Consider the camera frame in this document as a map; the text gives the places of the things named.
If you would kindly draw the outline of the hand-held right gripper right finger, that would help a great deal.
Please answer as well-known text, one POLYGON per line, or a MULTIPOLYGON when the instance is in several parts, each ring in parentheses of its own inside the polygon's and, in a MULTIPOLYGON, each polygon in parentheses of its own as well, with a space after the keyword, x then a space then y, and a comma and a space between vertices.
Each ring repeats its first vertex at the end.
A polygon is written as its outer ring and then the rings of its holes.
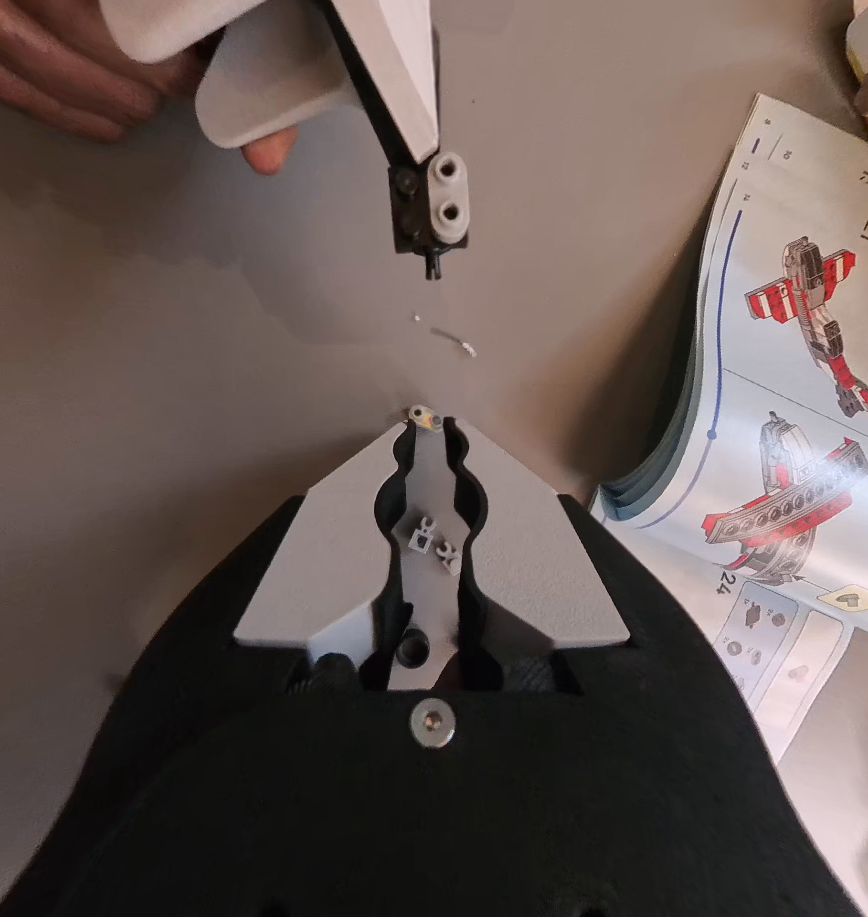
POLYGON ((630 633, 561 495, 468 422, 449 417, 454 508, 469 532, 458 592, 463 688, 553 691, 561 654, 625 646, 630 633))

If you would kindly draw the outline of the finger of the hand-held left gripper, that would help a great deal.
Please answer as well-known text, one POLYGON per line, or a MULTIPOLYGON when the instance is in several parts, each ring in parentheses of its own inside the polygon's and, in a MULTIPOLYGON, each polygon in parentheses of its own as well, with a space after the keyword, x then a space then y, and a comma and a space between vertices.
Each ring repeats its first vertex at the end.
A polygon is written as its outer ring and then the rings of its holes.
POLYGON ((319 1, 350 81, 392 168, 440 149, 438 58, 428 1, 319 1))

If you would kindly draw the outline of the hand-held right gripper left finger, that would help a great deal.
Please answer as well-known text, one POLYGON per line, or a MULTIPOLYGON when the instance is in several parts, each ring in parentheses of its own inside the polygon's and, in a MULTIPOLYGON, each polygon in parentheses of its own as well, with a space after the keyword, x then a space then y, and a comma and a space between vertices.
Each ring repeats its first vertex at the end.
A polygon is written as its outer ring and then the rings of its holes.
POLYGON ((311 487, 234 631, 247 647, 349 658, 388 687, 412 615, 394 528, 406 510, 417 428, 396 424, 311 487))

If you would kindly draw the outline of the black brick with pin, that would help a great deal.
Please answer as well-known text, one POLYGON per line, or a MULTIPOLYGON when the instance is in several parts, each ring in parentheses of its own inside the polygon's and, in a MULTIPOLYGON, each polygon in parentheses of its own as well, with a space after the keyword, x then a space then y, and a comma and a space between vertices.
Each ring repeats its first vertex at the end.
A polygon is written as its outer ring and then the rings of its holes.
POLYGON ((434 157, 412 167, 389 169, 389 191, 394 250, 397 254, 412 254, 425 262, 428 281, 442 277, 441 258, 454 249, 469 244, 469 231, 459 246, 440 244, 432 234, 428 212, 428 164, 434 157))

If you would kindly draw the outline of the grey desk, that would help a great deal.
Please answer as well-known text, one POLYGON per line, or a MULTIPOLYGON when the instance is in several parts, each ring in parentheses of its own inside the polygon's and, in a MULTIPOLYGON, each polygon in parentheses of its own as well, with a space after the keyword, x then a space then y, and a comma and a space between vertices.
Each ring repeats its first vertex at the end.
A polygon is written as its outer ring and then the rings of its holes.
POLYGON ((852 2, 432 11, 473 206, 439 282, 362 112, 261 177, 185 101, 112 146, 0 106, 0 900, 142 648, 285 499, 416 403, 580 498, 631 471, 755 95, 866 134, 852 2))

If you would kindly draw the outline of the person's left hand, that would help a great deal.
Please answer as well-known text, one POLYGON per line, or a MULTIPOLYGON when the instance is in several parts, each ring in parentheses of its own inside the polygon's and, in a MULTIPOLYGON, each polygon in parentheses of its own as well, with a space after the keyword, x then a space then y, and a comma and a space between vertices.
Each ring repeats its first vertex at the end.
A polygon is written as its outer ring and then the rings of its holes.
POLYGON ((165 102, 195 95, 206 48, 138 63, 112 39, 98 2, 0 1, 0 104, 60 132, 115 144, 165 102))

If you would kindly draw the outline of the instruction booklet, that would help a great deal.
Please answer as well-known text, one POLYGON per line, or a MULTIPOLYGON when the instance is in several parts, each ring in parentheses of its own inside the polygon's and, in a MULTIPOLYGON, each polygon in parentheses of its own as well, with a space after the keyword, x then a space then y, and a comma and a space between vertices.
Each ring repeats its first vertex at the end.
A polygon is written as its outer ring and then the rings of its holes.
POLYGON ((676 597, 868 915, 868 143, 757 95, 680 399, 592 515, 676 597))

